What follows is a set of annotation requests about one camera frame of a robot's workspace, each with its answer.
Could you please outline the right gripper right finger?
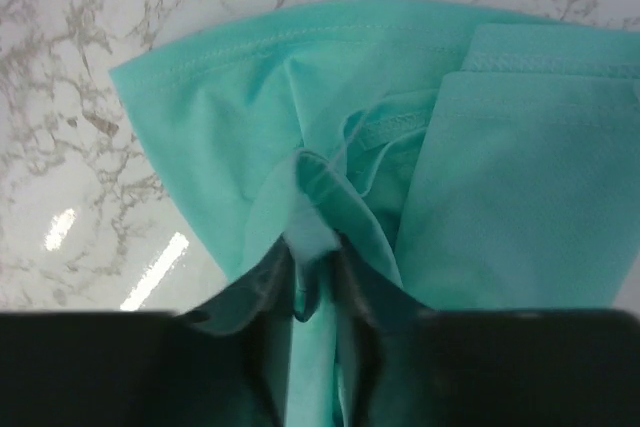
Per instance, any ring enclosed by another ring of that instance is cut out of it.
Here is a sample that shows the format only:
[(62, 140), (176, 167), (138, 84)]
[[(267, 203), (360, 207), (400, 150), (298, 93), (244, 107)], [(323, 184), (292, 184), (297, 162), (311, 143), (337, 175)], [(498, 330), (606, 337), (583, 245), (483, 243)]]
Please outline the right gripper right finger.
[(348, 426), (635, 426), (639, 320), (435, 310), (350, 245), (332, 257)]

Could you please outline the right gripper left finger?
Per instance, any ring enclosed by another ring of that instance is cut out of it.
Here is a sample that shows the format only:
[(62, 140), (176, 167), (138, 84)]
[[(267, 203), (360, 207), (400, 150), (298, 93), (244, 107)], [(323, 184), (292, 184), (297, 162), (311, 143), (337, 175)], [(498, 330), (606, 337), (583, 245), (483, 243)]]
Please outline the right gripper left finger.
[(294, 262), (283, 242), (184, 314), (5, 312), (5, 426), (280, 426)]

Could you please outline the teal t shirt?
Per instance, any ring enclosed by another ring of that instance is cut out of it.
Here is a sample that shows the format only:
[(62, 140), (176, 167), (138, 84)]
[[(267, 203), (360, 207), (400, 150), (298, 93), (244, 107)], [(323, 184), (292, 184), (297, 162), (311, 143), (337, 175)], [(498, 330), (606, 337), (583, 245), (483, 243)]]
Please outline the teal t shirt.
[(348, 426), (332, 257), (435, 310), (616, 309), (639, 252), (639, 36), (429, 0), (223, 24), (111, 77), (224, 272), (294, 262), (285, 417)]

